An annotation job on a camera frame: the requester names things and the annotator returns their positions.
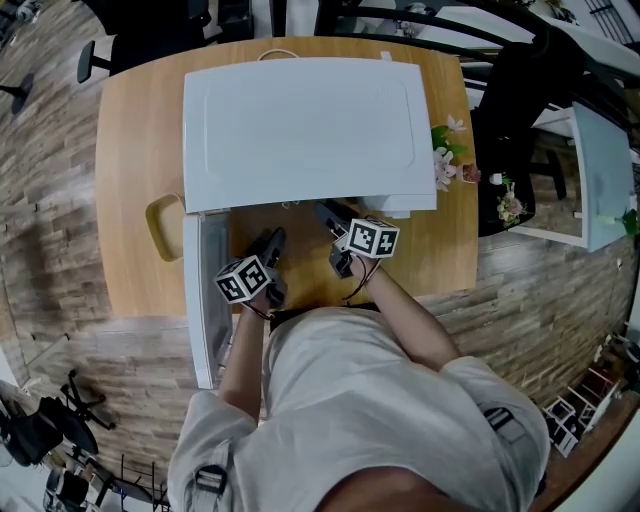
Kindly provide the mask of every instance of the flower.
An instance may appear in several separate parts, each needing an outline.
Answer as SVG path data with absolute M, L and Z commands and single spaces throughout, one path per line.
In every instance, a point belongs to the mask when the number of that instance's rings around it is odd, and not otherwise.
M 520 223 L 520 215 L 527 214 L 527 207 L 523 205 L 515 196 L 515 184 L 507 185 L 507 193 L 502 198 L 498 198 L 497 210 L 498 218 L 503 222 L 504 227 L 508 228 Z
M 467 130 L 467 128 L 464 126 L 464 122 L 462 121 L 462 119 L 460 119 L 459 121 L 456 121 L 455 119 L 453 119 L 451 115 L 447 117 L 447 127 L 452 132 L 464 132 Z
M 453 153 L 446 148 L 438 148 L 433 152 L 433 164 L 436 175 L 436 189 L 448 192 L 447 185 L 451 183 L 451 176 L 456 173 L 456 168 L 449 162 L 453 159 Z
M 466 164 L 462 166 L 462 180 L 468 183 L 480 183 L 480 171 L 476 164 Z

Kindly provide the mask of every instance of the hand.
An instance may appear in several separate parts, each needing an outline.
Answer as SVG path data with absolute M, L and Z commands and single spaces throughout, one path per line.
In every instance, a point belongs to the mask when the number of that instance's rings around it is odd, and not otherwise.
M 351 273 L 360 280 L 364 277 L 364 272 L 367 274 L 371 272 L 378 262 L 378 260 L 367 258 L 366 256 L 353 252 L 351 253 L 351 259 L 351 266 L 349 267 L 351 269 Z

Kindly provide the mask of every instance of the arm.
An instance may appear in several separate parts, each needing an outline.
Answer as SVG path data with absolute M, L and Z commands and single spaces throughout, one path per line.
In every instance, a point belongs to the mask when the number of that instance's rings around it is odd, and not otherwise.
M 252 304 L 263 312 L 269 309 L 264 293 L 256 297 Z M 262 398 L 263 336 L 264 320 L 253 311 L 243 309 L 218 393 L 222 400 L 246 412 L 256 423 Z
M 367 272 L 375 261 L 362 258 Z M 362 262 L 354 258 L 353 274 L 362 279 Z M 385 320 L 391 326 L 398 344 L 415 362 L 439 371 L 449 361 L 461 357 L 461 353 L 449 333 L 435 317 L 404 291 L 393 278 L 379 268 L 366 285 Z

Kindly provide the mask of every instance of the wooden floor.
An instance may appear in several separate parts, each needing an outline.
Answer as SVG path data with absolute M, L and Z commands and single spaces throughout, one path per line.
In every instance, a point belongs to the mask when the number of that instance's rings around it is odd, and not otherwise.
M 575 147 L 567 146 L 559 135 L 541 132 L 536 141 L 532 162 L 549 163 L 546 152 L 553 151 L 558 157 L 567 189 L 567 196 L 559 200 L 551 176 L 531 174 L 531 185 L 536 199 L 536 215 L 528 228 L 538 228 L 564 235 L 582 236 L 582 220 L 573 212 L 582 212 L 580 194 L 580 171 Z
M 0 81 L 35 73 L 28 107 L 13 118 L 0 97 L 0 204 L 37 202 L 37 214 L 7 219 L 0 229 L 0 267 L 27 359 L 62 333 L 71 341 L 35 373 L 32 397 L 60 396 L 76 368 L 86 387 L 104 393 L 103 412 L 116 431 L 93 428 L 100 459 L 113 468 L 166 468 L 195 389 L 184 318 L 112 319 L 94 205 L 94 152 L 100 80 L 75 79 L 90 39 L 108 56 L 108 39 L 81 3 L 52 0 L 18 44 L 0 52 Z M 616 261 L 622 267 L 618 270 Z M 480 240 L 478 284 L 424 303 L 463 352 L 486 359 L 539 404 L 586 369 L 605 333 L 626 318 L 637 266 L 629 239 L 594 254 L 500 234 Z M 6 394 L 15 394 L 4 388 Z

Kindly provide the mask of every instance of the desk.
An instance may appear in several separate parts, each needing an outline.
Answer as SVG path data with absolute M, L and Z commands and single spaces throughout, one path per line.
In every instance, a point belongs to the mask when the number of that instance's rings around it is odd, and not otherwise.
M 469 130 L 455 134 L 473 162 L 467 96 L 458 59 L 410 46 L 347 38 L 260 39 L 166 57 L 105 81 L 96 148 L 96 205 L 100 250 L 113 314 L 185 315 L 182 261 L 160 259 L 144 211 L 167 193 L 183 193 L 182 104 L 184 75 L 255 60 L 272 48 L 301 57 L 360 57 L 419 64 L 431 125 L 447 115 Z M 438 193 L 438 210 L 391 221 L 401 229 L 395 256 L 384 267 L 413 295 L 472 288 L 476 282 L 478 207 L 476 186 L 454 182 Z M 287 308 L 341 304 L 353 280 L 339 281 L 328 263 L 331 236 L 309 204 L 257 205 L 232 211 L 232 252 L 239 255 L 264 228 L 282 225 L 288 245 L 280 269 L 289 285 Z M 354 302 L 366 300 L 364 294 Z

